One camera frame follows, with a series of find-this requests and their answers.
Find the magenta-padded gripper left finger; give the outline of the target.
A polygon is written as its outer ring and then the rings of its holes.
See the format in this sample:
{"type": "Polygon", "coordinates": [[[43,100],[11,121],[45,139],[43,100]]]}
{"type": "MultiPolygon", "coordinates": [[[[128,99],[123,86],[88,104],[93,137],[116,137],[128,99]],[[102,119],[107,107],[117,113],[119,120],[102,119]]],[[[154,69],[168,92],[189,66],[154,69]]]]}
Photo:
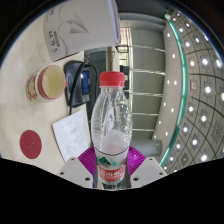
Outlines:
{"type": "Polygon", "coordinates": [[[97,161],[94,147],[90,147],[78,157],[69,158],[57,175],[84,188],[97,187],[97,161]]]}

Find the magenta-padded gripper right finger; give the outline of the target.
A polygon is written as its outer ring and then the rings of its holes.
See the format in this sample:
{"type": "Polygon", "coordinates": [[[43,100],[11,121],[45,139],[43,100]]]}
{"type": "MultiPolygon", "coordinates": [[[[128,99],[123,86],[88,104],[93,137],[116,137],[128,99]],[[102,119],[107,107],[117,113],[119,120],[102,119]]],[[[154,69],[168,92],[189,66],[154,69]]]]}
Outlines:
{"type": "Polygon", "coordinates": [[[140,188],[167,175],[153,157],[145,157],[137,149],[130,147],[127,156],[129,186],[140,188]]]}

